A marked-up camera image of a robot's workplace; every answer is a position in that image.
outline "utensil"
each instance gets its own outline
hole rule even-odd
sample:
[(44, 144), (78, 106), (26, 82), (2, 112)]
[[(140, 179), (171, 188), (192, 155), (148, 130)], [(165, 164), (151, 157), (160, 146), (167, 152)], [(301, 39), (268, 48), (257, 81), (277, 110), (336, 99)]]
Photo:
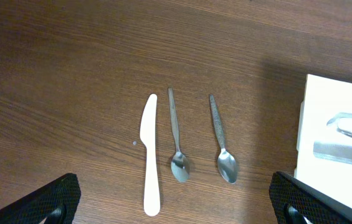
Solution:
[(173, 132), (174, 143), (176, 145), (176, 153), (171, 160), (171, 172), (179, 182), (185, 182), (189, 179), (189, 162), (187, 157), (180, 150), (179, 129), (176, 114), (176, 105), (174, 104), (173, 90), (169, 88), (169, 104), (171, 130)]
[(211, 103), (213, 126), (216, 132), (217, 141), (221, 148), (219, 158), (217, 159), (217, 167), (219, 168), (220, 174), (224, 180), (228, 183), (235, 183), (238, 176), (238, 164), (234, 157), (226, 150), (226, 139), (224, 137), (223, 128), (221, 125), (220, 115), (217, 110), (216, 102), (214, 101), (213, 95), (209, 95), (209, 101)]
[(155, 154), (155, 116), (157, 99), (158, 97), (155, 94), (151, 94), (148, 98), (140, 127), (140, 139), (146, 147), (144, 212), (149, 216), (157, 215), (161, 209)]

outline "knife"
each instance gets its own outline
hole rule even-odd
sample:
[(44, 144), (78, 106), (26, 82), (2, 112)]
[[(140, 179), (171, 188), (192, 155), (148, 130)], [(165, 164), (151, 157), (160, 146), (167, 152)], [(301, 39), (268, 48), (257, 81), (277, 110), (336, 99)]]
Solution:
[(146, 147), (144, 212), (149, 216), (157, 215), (161, 209), (155, 154), (155, 116), (157, 99), (158, 97), (155, 94), (151, 94), (148, 98), (140, 127), (140, 139)]

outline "spoon bowl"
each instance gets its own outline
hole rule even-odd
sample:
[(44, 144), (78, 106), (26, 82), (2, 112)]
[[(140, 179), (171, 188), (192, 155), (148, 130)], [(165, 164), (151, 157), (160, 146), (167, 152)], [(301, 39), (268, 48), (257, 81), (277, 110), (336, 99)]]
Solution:
[(189, 179), (189, 162), (183, 153), (178, 151), (173, 156), (171, 172), (179, 182), (186, 182)]
[(217, 159), (217, 167), (224, 180), (228, 183), (234, 184), (237, 181), (238, 163), (225, 149), (221, 150), (219, 158)]

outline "wooden table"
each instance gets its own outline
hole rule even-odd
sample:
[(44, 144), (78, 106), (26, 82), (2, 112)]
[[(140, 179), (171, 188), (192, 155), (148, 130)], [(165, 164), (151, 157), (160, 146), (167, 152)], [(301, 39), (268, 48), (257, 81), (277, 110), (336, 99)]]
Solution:
[[(352, 1), (0, 1), (0, 208), (67, 172), (74, 223), (276, 223), (306, 74), (352, 82)], [(181, 148), (180, 184), (167, 88)], [(140, 121), (156, 93), (161, 211), (143, 211)], [(235, 185), (217, 171), (216, 97)]]

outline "metal spoon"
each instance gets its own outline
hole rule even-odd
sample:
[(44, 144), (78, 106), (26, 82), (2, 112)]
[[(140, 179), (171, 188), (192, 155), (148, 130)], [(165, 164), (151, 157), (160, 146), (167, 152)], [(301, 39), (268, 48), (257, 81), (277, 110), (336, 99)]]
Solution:
[(176, 153), (171, 160), (171, 172), (179, 182), (185, 182), (189, 179), (189, 162), (187, 157), (180, 151), (176, 106), (174, 105), (173, 90), (171, 88), (169, 88), (169, 104), (171, 130), (173, 132), (174, 143), (176, 144)]
[(220, 174), (223, 178), (228, 181), (228, 183), (235, 183), (238, 176), (238, 164), (234, 157), (227, 152), (226, 143), (224, 138), (224, 132), (221, 125), (220, 115), (217, 110), (216, 102), (214, 101), (213, 95), (209, 95), (209, 100), (211, 102), (213, 126), (216, 132), (217, 140), (221, 148), (219, 158), (217, 159), (217, 166), (219, 168)]

